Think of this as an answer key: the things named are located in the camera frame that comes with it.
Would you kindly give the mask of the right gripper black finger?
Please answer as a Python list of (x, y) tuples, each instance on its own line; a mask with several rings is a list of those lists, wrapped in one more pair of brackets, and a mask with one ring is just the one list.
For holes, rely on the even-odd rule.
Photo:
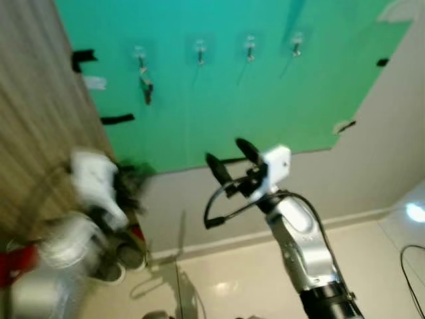
[(255, 166), (261, 165), (261, 162), (263, 161), (262, 154), (258, 151), (255, 145), (243, 138), (237, 138), (236, 145), (244, 154), (247, 161), (252, 162)]
[(219, 185), (226, 186), (232, 183), (233, 179), (227, 168), (221, 160), (215, 157), (215, 155), (212, 155), (211, 153), (206, 153), (205, 162), (207, 164), (207, 167), (210, 168), (212, 176), (216, 179), (216, 182), (218, 182)]

